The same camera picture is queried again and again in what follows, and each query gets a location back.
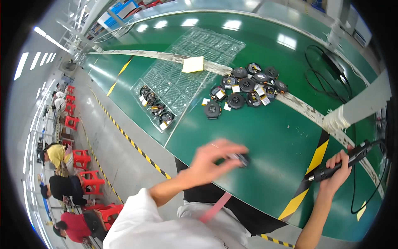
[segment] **red plastic stool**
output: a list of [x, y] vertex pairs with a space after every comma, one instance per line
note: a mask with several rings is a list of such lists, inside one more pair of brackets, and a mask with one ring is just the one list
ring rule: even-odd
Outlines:
[[79, 121], [80, 121], [79, 118], [66, 116], [65, 117], [65, 126], [77, 131], [77, 127], [76, 126], [77, 126], [77, 122], [79, 122]]
[[73, 150], [73, 167], [87, 170], [87, 163], [91, 162], [91, 156], [88, 150]]
[[105, 207], [104, 204], [95, 204], [94, 206], [80, 206], [82, 211], [86, 211], [86, 210], [93, 210], [93, 209], [100, 209]]
[[105, 230], [111, 229], [111, 226], [115, 222], [115, 218], [112, 216], [114, 214], [119, 214], [123, 209], [123, 204], [115, 205], [109, 204], [106, 207], [94, 210], [97, 216], [103, 221], [103, 226]]
[[73, 93], [73, 90], [74, 90], [74, 86], [68, 86], [68, 92], [69, 92], [70, 94]]
[[[100, 192], [100, 185], [105, 184], [105, 180], [99, 179], [97, 176], [97, 173], [98, 173], [98, 171], [85, 171], [85, 172], [79, 173], [79, 175], [80, 175], [79, 179], [82, 184], [84, 194], [101, 194], [101, 195], [103, 195], [103, 193]], [[84, 177], [85, 174], [90, 174], [90, 179], [86, 179]], [[91, 186], [93, 191], [87, 192], [86, 187], [88, 187], [88, 186]]]
[[66, 98], [65, 98], [65, 101], [66, 101], [67, 103], [73, 103], [74, 100], [75, 100], [75, 98], [76, 98], [75, 96], [67, 95]]
[[75, 107], [75, 104], [67, 103], [65, 106], [65, 111], [67, 111], [70, 115], [73, 115]]

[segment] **worker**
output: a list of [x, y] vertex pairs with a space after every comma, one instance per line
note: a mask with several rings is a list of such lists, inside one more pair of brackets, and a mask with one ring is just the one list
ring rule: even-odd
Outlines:
[[73, 153], [72, 146], [52, 143], [46, 143], [44, 150], [40, 153], [40, 158], [43, 162], [50, 161], [56, 168], [56, 174], [61, 171], [61, 168], [66, 168], [69, 175], [77, 175], [83, 169], [73, 167]]
[[[170, 221], [164, 221], [157, 208], [183, 190], [201, 188], [234, 168], [241, 167], [242, 163], [238, 159], [226, 159], [219, 165], [215, 162], [232, 153], [247, 152], [245, 146], [225, 139], [198, 148], [188, 169], [181, 170], [176, 177], [150, 189], [142, 188], [138, 194], [127, 199], [103, 241], [103, 248], [246, 248], [251, 234], [228, 208], [223, 207], [207, 223], [202, 223], [199, 218], [213, 207], [212, 203], [184, 201], [177, 211], [179, 218]], [[340, 161], [342, 167], [331, 178], [320, 183], [314, 209], [297, 239], [296, 249], [313, 249], [318, 244], [333, 196], [351, 172], [348, 155], [343, 150], [329, 159], [326, 167], [334, 168], [335, 163]]]
[[40, 185], [40, 192], [44, 199], [48, 199], [50, 196], [53, 196], [55, 199], [60, 200], [64, 203], [67, 203], [69, 200], [67, 197], [72, 197], [72, 202], [75, 205], [95, 205], [96, 200], [86, 200], [83, 198], [83, 188], [80, 183], [80, 179], [77, 176], [52, 176], [49, 179], [49, 183], [47, 185]]
[[61, 215], [61, 221], [53, 226], [53, 230], [59, 237], [68, 236], [70, 240], [77, 243], [87, 241], [88, 236], [103, 241], [107, 234], [101, 220], [92, 211], [86, 211], [83, 214], [65, 212]]

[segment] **fluorescent light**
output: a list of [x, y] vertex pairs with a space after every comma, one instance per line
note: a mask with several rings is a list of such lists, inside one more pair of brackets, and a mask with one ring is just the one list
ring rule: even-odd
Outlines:
[[222, 28], [237, 31], [241, 24], [242, 22], [238, 20], [228, 20]]
[[277, 43], [286, 46], [290, 49], [296, 50], [296, 45], [297, 45], [297, 40], [289, 37], [289, 36], [285, 36], [283, 34], [279, 34], [278, 35], [278, 40]]
[[43, 55], [43, 59], [41, 59], [40, 66], [44, 64], [44, 61], [46, 60], [46, 57], [47, 57], [48, 54], [49, 54], [49, 53], [45, 53], [45, 54]]
[[199, 20], [198, 19], [186, 19], [181, 26], [183, 27], [189, 27], [189, 26], [194, 26]]
[[46, 34], [46, 32], [44, 32], [43, 30], [41, 30], [41, 28], [39, 28], [39, 27], [35, 27], [35, 29], [34, 29], [37, 33], [39, 33], [40, 35], [42, 35], [42, 36], [46, 36], [47, 34]]
[[22, 54], [20, 62], [18, 63], [17, 71], [15, 72], [14, 80], [16, 80], [17, 78], [19, 78], [21, 76], [22, 69], [23, 69], [23, 66], [25, 65], [26, 58], [27, 58], [28, 54], [29, 53]]
[[59, 44], [58, 42], [56, 42], [53, 38], [51, 38], [49, 35], [46, 35], [46, 39], [51, 41], [52, 43], [54, 43], [55, 45], [57, 45], [57, 47], [62, 48], [63, 50], [65, 50], [66, 52], [69, 53], [69, 50], [67, 50], [66, 48], [64, 48], [61, 44]]
[[167, 21], [159, 21], [155, 26], [153, 27], [154, 29], [159, 29], [167, 25]]
[[148, 28], [148, 25], [146, 24], [141, 24], [138, 28], [137, 28], [137, 32], [142, 32], [144, 30], [146, 30]]
[[29, 147], [30, 134], [27, 136], [26, 147], [25, 147], [25, 156], [23, 158], [23, 173], [26, 173], [26, 157], [27, 157], [27, 148]]
[[53, 53], [51, 53], [51, 54], [49, 55], [49, 57], [47, 58], [46, 64], [50, 62], [51, 56], [52, 56], [52, 55], [53, 55]]
[[35, 68], [37, 61], [39, 60], [40, 57], [40, 52], [37, 52], [35, 55], [35, 58], [33, 59], [32, 65], [30, 66], [30, 70], [32, 70], [33, 68]]

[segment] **gray floor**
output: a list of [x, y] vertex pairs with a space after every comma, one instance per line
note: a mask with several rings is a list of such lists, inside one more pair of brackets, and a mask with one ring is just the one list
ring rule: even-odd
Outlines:
[[[74, 148], [89, 149], [87, 139], [83, 132], [84, 126], [97, 160], [120, 198], [125, 202], [129, 196], [136, 194], [141, 188], [150, 188], [166, 180], [166, 178], [148, 163], [148, 161], [146, 161], [120, 133], [95, 100], [88, 88], [88, 84], [90, 84], [92, 90], [105, 109], [137, 146], [171, 177], [176, 176], [177, 171], [174, 156], [132, 122], [131, 119], [106, 96], [106, 93], [104, 93], [95, 82], [91, 81], [86, 71], [78, 69], [73, 83], [76, 87], [74, 92], [76, 96], [75, 116], [80, 116], [82, 122], [78, 125], [78, 132], [74, 133], [76, 140]], [[98, 169], [94, 158], [90, 166], [92, 170]], [[102, 192], [104, 193], [103, 203], [108, 204], [114, 202], [120, 204], [119, 199], [108, 184], [103, 185]], [[159, 213], [165, 220], [175, 219], [177, 218], [177, 208], [182, 204], [183, 194], [179, 193], [166, 205], [160, 207]], [[287, 225], [270, 233], [269, 236], [283, 242], [295, 244], [300, 232], [301, 229]], [[322, 237], [317, 248], [345, 249], [355, 248], [355, 246], [356, 243]], [[249, 239], [248, 248], [282, 249], [286, 247], [257, 236]]]

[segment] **human arm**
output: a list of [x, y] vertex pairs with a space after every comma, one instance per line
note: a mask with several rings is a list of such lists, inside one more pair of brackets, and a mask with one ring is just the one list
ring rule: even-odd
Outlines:
[[335, 164], [340, 161], [342, 161], [342, 165], [331, 178], [321, 181], [314, 208], [307, 224], [297, 239], [296, 249], [313, 249], [318, 244], [332, 206], [334, 194], [351, 173], [351, 167], [348, 167], [348, 159], [349, 156], [344, 150], [341, 150], [326, 162], [327, 168], [334, 168]]
[[237, 159], [227, 159], [220, 165], [214, 162], [226, 158], [231, 153], [246, 153], [245, 146], [237, 145], [226, 139], [210, 142], [196, 150], [190, 167], [181, 171], [173, 179], [161, 182], [149, 189], [149, 194], [158, 207], [166, 204], [179, 192], [195, 186], [210, 183], [221, 175], [241, 165]]

